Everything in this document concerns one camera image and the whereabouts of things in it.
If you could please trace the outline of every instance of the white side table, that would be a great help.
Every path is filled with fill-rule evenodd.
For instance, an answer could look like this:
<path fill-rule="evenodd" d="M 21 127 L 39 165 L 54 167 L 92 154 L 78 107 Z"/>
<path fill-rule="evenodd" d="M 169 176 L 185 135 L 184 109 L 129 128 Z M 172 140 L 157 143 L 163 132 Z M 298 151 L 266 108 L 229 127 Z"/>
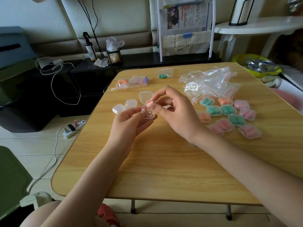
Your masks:
<path fill-rule="evenodd" d="M 268 57 L 272 46 L 280 35 L 290 35 L 301 28 L 303 28 L 303 17 L 264 17 L 248 21 L 248 24 L 243 26 L 229 26 L 228 22 L 218 24 L 214 31 L 222 34 L 218 53 L 221 52 L 224 42 L 228 42 L 223 60 L 228 62 L 231 59 L 236 37 L 271 34 L 261 53 L 261 56 Z"/>

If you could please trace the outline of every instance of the hand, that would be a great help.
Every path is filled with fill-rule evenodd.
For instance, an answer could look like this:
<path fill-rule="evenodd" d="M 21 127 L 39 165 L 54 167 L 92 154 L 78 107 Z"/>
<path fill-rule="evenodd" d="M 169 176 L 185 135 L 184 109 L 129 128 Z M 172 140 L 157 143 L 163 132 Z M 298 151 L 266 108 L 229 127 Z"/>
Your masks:
<path fill-rule="evenodd" d="M 141 107 L 133 107 L 117 114 L 106 145 L 125 150 L 124 157 L 127 158 L 134 139 L 157 118 L 155 115 L 153 119 L 144 119 L 146 112 L 146 109 L 141 110 Z"/>
<path fill-rule="evenodd" d="M 195 136 L 203 129 L 202 123 L 189 99 L 170 86 L 158 90 L 147 101 L 147 107 L 160 114 L 175 132 L 190 143 L 194 142 Z"/>

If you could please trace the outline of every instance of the paper towel holder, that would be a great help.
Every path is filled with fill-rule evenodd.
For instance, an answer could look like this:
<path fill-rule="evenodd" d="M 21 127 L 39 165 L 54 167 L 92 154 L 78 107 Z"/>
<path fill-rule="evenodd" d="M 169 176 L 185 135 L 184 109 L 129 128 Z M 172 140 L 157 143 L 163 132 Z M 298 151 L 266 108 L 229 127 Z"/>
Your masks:
<path fill-rule="evenodd" d="M 242 8 L 241 8 L 241 12 L 240 12 L 240 14 L 239 14 L 238 22 L 237 22 L 237 23 L 232 23 L 232 18 L 233 18 L 234 14 L 235 14 L 235 7 L 236 7 L 236 4 L 237 4 L 237 1 L 238 1 L 238 0 L 235 1 L 234 7 L 233 7 L 233 9 L 232 9 L 232 15 L 230 16 L 229 25 L 230 25 L 230 26 L 242 26 L 242 25 L 247 25 L 247 22 L 248 22 L 250 13 L 251 13 L 251 11 L 252 11 L 252 6 L 254 5 L 255 0 L 245 0 L 245 1 L 243 2 L 243 4 L 242 4 Z M 251 4 L 251 7 L 250 7 L 250 10 L 249 10 L 249 13 L 248 13 L 248 16 L 247 16 L 246 21 L 240 22 L 241 15 L 242 15 L 242 14 L 246 14 L 246 13 L 243 12 L 243 8 L 244 8 L 244 5 L 245 5 L 245 3 L 246 3 L 247 1 L 252 1 L 252 4 Z"/>

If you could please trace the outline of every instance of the yellow bag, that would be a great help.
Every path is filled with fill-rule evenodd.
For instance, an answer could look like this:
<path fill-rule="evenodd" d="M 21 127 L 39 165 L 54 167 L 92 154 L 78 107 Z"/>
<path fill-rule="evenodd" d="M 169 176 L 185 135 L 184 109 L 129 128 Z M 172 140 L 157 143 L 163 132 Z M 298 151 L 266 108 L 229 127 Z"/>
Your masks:
<path fill-rule="evenodd" d="M 242 64 L 244 64 L 246 61 L 248 60 L 257 60 L 257 59 L 261 59 L 264 61 L 270 61 L 269 59 L 259 56 L 259 55 L 254 55 L 254 54 L 240 54 L 240 55 L 236 55 L 232 58 L 232 62 L 233 63 L 237 63 L 240 64 L 242 66 Z M 244 68 L 246 71 L 248 71 L 249 73 L 251 73 L 253 76 L 255 77 L 259 77 L 262 78 L 264 76 L 267 75 L 271 75 L 271 76 L 276 76 L 278 75 L 280 72 L 282 72 L 282 70 L 280 68 L 278 68 L 275 72 L 266 72 L 266 73 L 260 73 L 260 72 L 256 72 L 256 71 L 252 71 L 250 69 Z"/>

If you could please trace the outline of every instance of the power strip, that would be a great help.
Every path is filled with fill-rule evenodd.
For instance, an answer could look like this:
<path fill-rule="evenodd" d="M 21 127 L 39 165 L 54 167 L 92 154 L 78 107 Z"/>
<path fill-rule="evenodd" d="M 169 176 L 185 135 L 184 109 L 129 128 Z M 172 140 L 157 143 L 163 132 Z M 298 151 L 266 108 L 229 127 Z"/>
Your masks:
<path fill-rule="evenodd" d="M 63 133 L 64 138 L 68 139 L 69 137 L 71 137 L 72 135 L 74 135 L 75 133 L 80 131 L 81 128 L 83 128 L 83 126 L 85 125 L 85 123 L 86 123 L 85 120 L 82 120 L 81 122 L 78 122 L 78 126 L 75 127 L 76 130 L 74 130 L 74 131 L 69 130 L 69 132 L 64 132 Z"/>

